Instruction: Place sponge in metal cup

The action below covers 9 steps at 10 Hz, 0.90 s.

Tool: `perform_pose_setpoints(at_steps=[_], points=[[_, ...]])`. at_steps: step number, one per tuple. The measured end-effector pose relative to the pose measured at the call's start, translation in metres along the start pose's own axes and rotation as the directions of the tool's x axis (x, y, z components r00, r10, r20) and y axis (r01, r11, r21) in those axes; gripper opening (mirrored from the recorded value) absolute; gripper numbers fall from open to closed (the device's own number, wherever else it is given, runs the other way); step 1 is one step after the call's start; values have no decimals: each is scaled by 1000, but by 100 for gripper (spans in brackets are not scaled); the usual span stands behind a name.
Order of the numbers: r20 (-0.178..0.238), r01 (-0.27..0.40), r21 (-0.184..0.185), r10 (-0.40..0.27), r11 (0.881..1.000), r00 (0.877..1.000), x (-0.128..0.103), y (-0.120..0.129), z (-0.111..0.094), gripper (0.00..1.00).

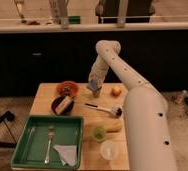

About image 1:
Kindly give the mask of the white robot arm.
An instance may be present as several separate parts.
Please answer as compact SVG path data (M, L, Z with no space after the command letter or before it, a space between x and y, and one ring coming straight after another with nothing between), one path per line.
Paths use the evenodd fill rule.
M120 50L118 41L97 42L97 58L87 88L99 97L111 68L128 90L123 117L131 171L178 171L166 118L168 103L147 79L119 57Z

